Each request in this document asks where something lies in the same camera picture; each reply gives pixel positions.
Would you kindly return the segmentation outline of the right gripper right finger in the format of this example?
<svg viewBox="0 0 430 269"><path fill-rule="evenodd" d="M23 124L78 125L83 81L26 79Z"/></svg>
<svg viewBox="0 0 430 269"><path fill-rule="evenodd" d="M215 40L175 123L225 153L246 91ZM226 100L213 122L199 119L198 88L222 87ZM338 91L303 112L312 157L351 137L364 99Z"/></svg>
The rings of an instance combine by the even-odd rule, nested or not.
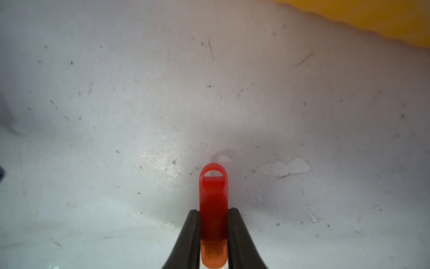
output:
<svg viewBox="0 0 430 269"><path fill-rule="evenodd" d="M228 267L230 269L267 269L238 208L228 210L227 225Z"/></svg>

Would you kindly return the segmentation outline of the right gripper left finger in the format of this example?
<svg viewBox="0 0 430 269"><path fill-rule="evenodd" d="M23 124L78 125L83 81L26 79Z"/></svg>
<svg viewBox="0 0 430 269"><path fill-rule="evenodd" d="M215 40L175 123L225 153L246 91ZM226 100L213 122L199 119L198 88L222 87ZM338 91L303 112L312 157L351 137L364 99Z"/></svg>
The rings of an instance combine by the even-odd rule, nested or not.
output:
<svg viewBox="0 0 430 269"><path fill-rule="evenodd" d="M190 210L163 269L200 268L200 212Z"/></svg>

